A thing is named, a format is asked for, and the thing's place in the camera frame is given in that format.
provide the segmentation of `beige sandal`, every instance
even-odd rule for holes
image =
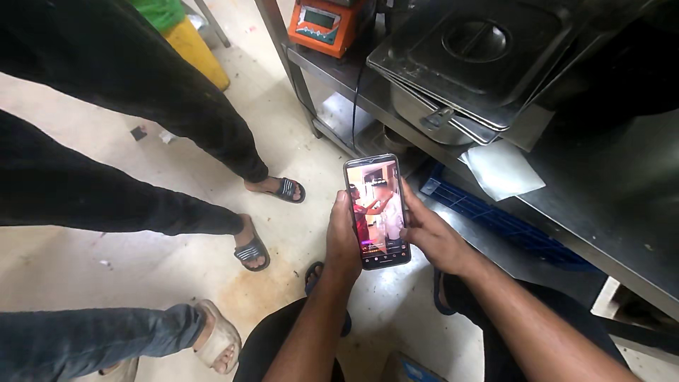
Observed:
[[[240,348],[242,346],[240,335],[238,335],[236,327],[221,315],[221,312],[212,301],[201,300],[196,306],[209,311],[215,318],[215,328],[213,329],[213,332],[205,342],[205,345],[196,352],[196,355],[204,364],[209,368],[212,368],[217,357],[219,357],[226,348],[233,345],[234,356],[231,357],[231,361],[227,364],[226,372],[224,373],[228,374],[238,364],[238,355],[240,354]]]

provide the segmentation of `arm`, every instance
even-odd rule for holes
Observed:
[[[349,206],[346,192],[339,191],[330,215],[323,274],[263,382],[330,381],[346,304],[361,274]]]
[[[391,193],[391,195],[389,195],[389,197],[387,199],[383,200],[382,203],[380,203],[379,207],[373,209],[373,206],[379,200],[379,199],[375,199],[375,201],[370,203],[370,205],[367,207],[367,212],[365,214],[366,215],[379,215],[379,214],[381,214],[384,211],[384,209],[386,208],[386,204],[389,203],[389,199],[391,199],[392,196],[394,196],[393,192]]]
[[[401,237],[438,269],[459,275],[529,381],[640,382],[512,277],[476,252],[403,182],[409,225]]]

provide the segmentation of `orange digital scale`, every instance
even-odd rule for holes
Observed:
[[[341,58],[375,16],[376,7],[376,0],[297,0],[288,36],[299,45]]]

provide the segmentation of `video on phone screen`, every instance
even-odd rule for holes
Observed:
[[[351,167],[347,176],[362,257],[406,256],[396,161]]]

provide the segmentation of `blue plastic crate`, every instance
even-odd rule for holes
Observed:
[[[543,231],[447,183],[441,178],[443,168],[441,163],[434,167],[429,180],[420,190],[423,194],[562,269],[599,271]]]

